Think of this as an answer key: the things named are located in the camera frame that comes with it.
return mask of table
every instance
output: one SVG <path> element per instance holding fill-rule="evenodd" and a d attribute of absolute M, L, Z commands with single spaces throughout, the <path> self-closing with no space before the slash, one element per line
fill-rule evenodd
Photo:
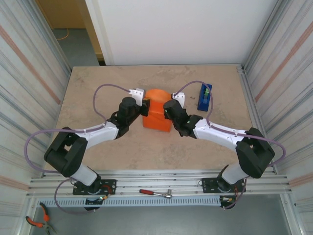
<path fill-rule="evenodd" d="M 214 110 L 210 120 L 248 130 L 251 120 L 239 79 L 236 65 L 74 67 L 57 128 L 82 129 L 103 122 L 93 111 L 92 96 L 104 83 L 174 93 L 190 81 L 201 80 L 213 85 Z M 188 114 L 205 117 L 207 112 L 197 110 L 200 87 L 193 84 L 183 91 L 184 107 Z M 104 87 L 98 92 L 96 107 L 109 118 L 126 96 L 122 90 Z M 83 163 L 94 170 L 221 169 L 237 160 L 236 153 L 229 149 L 209 141 L 180 137 L 174 128 L 170 133 L 146 129 L 139 117 L 123 137 L 88 149 Z"/>

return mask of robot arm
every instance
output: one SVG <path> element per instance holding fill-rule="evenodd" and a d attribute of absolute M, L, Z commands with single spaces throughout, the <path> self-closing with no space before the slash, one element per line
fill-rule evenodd
<path fill-rule="evenodd" d="M 244 136 L 233 135 L 248 134 L 263 137 L 258 129 L 249 131 L 235 130 L 214 123 L 207 124 L 206 119 L 198 115 L 188 115 L 177 100 L 169 100 L 163 106 L 164 115 L 170 119 L 180 136 L 190 136 L 223 145 L 237 153 L 239 163 L 226 166 L 218 176 L 220 188 L 227 191 L 230 185 L 238 180 L 251 176 L 260 178 L 275 153 L 268 142 L 250 139 Z"/>
<path fill-rule="evenodd" d="M 143 99 L 144 91 L 130 90 L 130 94 L 132 97 L 123 98 L 118 111 L 112 114 L 105 125 L 78 130 L 79 133 L 59 133 L 46 151 L 45 161 L 63 176 L 81 182 L 90 193 L 97 192 L 101 177 L 82 164 L 85 150 L 101 142 L 122 137 L 139 115 L 148 115 L 150 101 Z"/>

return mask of corrugated metal wall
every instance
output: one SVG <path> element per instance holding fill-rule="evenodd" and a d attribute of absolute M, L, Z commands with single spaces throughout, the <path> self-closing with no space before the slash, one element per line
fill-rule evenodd
<path fill-rule="evenodd" d="M 305 229 L 313 234 L 313 0 L 282 2 L 246 71 L 268 137 L 287 149 L 278 170 L 287 174 Z"/>
<path fill-rule="evenodd" d="M 16 228 L 31 177 L 24 159 L 28 136 L 56 124 L 70 68 L 32 0 L 0 1 L 0 234 Z M 44 163 L 50 135 L 29 146 L 31 161 Z"/>

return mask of blue floor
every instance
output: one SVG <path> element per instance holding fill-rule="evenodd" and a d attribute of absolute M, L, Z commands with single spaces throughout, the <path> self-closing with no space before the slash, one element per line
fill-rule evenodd
<path fill-rule="evenodd" d="M 54 29 L 52 32 L 57 39 L 67 35 L 66 29 Z M 96 54 L 94 53 L 91 41 L 85 29 L 69 29 L 68 37 L 59 40 L 58 43 L 71 67 L 99 66 Z"/>

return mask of red handle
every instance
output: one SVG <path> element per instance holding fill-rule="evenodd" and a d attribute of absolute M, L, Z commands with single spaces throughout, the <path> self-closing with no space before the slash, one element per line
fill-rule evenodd
<path fill-rule="evenodd" d="M 45 206 L 45 204 L 44 203 L 39 203 L 39 205 L 43 208 L 43 210 L 44 210 L 44 221 L 45 222 L 48 222 L 49 220 L 50 220 L 50 217 L 49 217 L 49 215 L 48 215 L 48 209 L 47 209 L 47 207 Z"/>
<path fill-rule="evenodd" d="M 153 195 L 154 192 L 150 191 L 150 190 L 145 190 L 145 189 L 141 189 L 139 190 L 140 193 L 143 193 L 143 194 L 147 194 L 147 195 Z"/>
<path fill-rule="evenodd" d="M 29 218 L 28 216 L 26 216 L 26 221 L 32 225 L 32 226 L 36 226 L 38 228 L 42 228 L 44 225 L 42 223 L 36 223 L 34 221 L 31 220 L 31 218 Z"/>

